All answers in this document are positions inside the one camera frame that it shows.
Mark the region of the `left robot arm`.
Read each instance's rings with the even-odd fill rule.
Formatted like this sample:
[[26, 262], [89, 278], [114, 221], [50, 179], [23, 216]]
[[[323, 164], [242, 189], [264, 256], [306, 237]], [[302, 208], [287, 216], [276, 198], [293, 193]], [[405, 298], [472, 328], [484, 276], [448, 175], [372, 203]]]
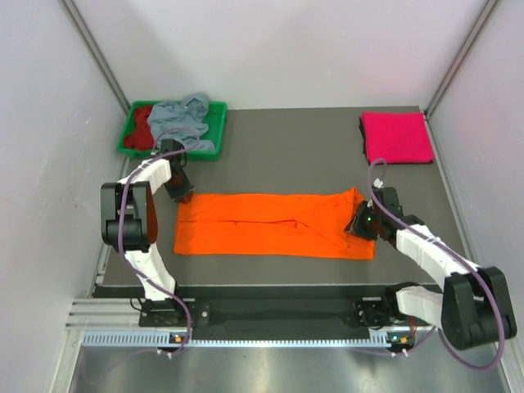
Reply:
[[154, 194], [160, 188], [178, 204], [187, 204], [192, 199], [194, 186], [184, 171], [186, 163], [187, 150], [183, 144], [164, 140], [160, 151], [126, 178], [101, 186], [102, 240], [120, 254], [142, 284], [144, 295], [138, 300], [141, 327], [191, 323], [177, 281], [160, 255], [154, 202]]

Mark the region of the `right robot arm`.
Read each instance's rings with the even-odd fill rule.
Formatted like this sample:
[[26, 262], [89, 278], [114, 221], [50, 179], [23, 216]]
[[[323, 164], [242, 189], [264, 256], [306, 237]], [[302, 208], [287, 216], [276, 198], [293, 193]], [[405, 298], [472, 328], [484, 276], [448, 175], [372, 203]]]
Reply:
[[435, 236], [415, 215], [405, 215], [393, 187], [372, 186], [372, 198], [359, 203], [346, 232], [388, 242], [409, 257], [438, 285], [433, 292], [415, 282], [388, 287], [382, 314], [393, 324], [415, 317], [441, 330], [456, 350], [466, 350], [517, 335], [517, 324], [503, 272], [463, 258]]

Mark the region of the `orange t shirt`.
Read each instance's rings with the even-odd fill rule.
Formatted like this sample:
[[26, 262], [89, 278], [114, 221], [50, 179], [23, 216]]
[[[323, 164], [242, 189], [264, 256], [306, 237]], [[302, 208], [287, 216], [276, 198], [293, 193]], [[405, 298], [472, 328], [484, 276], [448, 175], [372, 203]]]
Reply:
[[363, 200], [354, 187], [329, 195], [198, 194], [178, 208], [173, 251], [372, 260], [375, 243], [345, 231]]

